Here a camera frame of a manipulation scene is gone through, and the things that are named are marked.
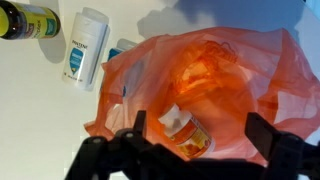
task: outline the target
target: orange plastic bag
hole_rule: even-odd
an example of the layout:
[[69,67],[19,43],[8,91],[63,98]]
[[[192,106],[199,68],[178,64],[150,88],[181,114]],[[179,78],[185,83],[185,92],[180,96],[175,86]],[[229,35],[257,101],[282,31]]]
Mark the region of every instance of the orange plastic bag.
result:
[[306,138],[319,126],[320,86],[284,30],[210,28],[151,38],[103,64],[106,73],[90,135],[108,139],[147,110],[147,139],[185,158],[158,118],[170,105],[190,111],[215,140],[212,158],[262,162],[244,135],[248,112]]

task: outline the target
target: white surface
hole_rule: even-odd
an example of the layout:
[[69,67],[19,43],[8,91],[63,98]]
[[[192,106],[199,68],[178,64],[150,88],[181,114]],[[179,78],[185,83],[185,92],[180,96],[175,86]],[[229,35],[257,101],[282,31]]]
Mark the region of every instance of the white surface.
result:
[[141,42],[211,26],[261,31],[284,27],[320,77],[320,22],[301,0],[16,0],[52,8],[63,31],[52,40],[0,40],[0,179],[63,179],[95,119],[100,69],[92,92],[61,80],[66,42],[83,7],[110,19],[108,50],[120,38]]

